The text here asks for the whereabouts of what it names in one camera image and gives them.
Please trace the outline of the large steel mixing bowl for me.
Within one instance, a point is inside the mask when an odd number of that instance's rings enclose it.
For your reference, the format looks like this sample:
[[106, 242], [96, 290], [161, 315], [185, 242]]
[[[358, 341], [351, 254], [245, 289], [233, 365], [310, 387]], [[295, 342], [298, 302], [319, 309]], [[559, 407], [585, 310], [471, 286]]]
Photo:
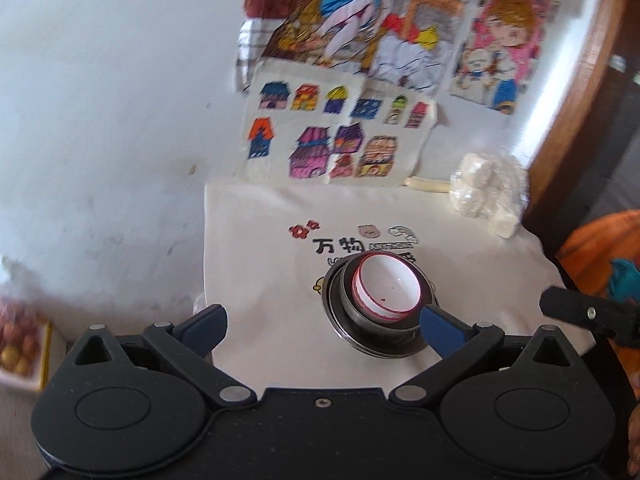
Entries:
[[426, 275], [392, 252], [363, 252], [349, 259], [340, 285], [348, 315], [380, 335], [415, 332], [421, 309], [437, 302]]

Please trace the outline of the white bowl red rim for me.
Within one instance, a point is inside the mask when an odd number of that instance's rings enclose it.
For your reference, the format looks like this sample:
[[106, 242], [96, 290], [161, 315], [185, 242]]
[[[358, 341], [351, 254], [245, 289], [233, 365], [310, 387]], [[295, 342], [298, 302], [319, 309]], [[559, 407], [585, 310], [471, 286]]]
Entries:
[[[397, 322], [408, 318], [419, 307], [422, 298], [418, 274], [409, 263], [384, 252], [367, 252], [358, 261], [352, 276], [352, 296], [356, 289], [365, 292], [381, 307], [399, 313], [401, 319]], [[397, 323], [375, 319], [383, 323]]]

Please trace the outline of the cream printed canvas mat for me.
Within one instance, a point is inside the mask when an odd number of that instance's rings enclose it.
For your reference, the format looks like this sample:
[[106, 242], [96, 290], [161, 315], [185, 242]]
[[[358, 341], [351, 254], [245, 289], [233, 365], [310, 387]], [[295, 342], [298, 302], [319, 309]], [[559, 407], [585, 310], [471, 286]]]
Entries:
[[538, 301], [560, 274], [538, 238], [510, 240], [454, 211], [444, 194], [333, 185], [209, 185], [205, 296], [229, 315], [214, 362], [256, 391], [268, 387], [391, 389], [437, 361], [367, 356], [344, 341], [324, 312], [318, 283], [332, 262], [370, 240], [415, 262], [439, 304], [467, 323], [529, 335], [544, 324]]

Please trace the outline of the plastic bag of buns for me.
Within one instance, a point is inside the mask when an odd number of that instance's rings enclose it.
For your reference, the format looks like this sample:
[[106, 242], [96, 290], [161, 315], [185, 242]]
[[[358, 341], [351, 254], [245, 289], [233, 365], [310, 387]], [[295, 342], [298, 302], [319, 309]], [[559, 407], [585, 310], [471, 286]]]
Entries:
[[450, 177], [454, 210], [487, 222], [488, 230], [510, 240], [529, 202], [527, 170], [512, 155], [468, 153]]

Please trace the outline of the bag of red fruit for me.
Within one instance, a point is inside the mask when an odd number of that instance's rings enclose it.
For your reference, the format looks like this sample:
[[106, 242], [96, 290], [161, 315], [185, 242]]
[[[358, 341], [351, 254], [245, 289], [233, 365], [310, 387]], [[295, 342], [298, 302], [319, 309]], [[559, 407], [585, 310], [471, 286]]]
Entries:
[[18, 281], [14, 263], [1, 256], [1, 385], [43, 390], [49, 376], [52, 324]]

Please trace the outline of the cream rolled stick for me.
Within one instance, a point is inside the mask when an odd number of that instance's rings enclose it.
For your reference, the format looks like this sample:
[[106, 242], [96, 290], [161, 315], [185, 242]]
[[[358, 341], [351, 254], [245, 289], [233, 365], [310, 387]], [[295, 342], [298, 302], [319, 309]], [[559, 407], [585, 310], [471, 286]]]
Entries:
[[402, 185], [415, 191], [427, 193], [448, 193], [450, 191], [450, 182], [448, 180], [410, 177]]

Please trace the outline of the coloured cartoon drawing right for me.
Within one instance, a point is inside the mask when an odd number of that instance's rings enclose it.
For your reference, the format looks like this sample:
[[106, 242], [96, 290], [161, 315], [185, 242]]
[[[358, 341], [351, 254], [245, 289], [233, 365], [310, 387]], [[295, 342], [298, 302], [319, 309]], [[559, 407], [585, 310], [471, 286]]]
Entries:
[[535, 73], [554, 0], [480, 0], [449, 94], [514, 113]]

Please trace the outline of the coloured drawing of figures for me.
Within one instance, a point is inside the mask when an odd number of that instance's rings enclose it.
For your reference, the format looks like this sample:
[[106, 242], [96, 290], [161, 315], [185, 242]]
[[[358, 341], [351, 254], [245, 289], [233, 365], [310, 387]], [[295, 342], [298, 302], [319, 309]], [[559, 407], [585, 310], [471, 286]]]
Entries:
[[262, 58], [335, 68], [432, 96], [470, 0], [244, 0], [236, 88]]

